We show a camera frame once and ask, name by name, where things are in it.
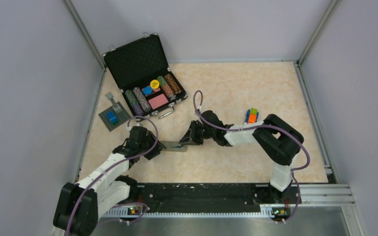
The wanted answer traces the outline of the white remote control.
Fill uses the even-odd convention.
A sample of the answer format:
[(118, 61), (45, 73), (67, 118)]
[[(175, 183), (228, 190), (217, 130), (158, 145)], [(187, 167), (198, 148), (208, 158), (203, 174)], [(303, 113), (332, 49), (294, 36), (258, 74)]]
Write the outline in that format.
[(177, 141), (161, 141), (161, 143), (165, 146), (163, 149), (164, 151), (170, 152), (186, 152), (187, 146), (180, 144)]

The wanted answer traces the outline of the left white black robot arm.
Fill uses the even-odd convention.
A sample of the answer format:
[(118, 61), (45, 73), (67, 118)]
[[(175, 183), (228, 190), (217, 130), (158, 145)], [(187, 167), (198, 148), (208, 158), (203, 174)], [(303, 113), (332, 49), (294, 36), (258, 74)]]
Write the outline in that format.
[(66, 183), (60, 192), (53, 218), (54, 236), (89, 236), (100, 218), (124, 201), (138, 197), (136, 180), (124, 176), (141, 156), (151, 160), (165, 149), (158, 134), (134, 126), (129, 137), (110, 153), (107, 160), (82, 180)]

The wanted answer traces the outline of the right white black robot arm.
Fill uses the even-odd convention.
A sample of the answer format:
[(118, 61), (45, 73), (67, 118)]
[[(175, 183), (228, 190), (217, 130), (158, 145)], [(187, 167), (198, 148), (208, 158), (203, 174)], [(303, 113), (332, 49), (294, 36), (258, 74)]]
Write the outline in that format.
[(276, 114), (269, 114), (262, 122), (243, 125), (224, 124), (211, 110), (199, 114), (179, 141), (182, 145), (202, 145), (213, 139), (219, 146), (259, 144), (273, 161), (269, 197), (276, 203), (289, 196), (292, 183), (292, 163), (303, 146), (304, 137)]

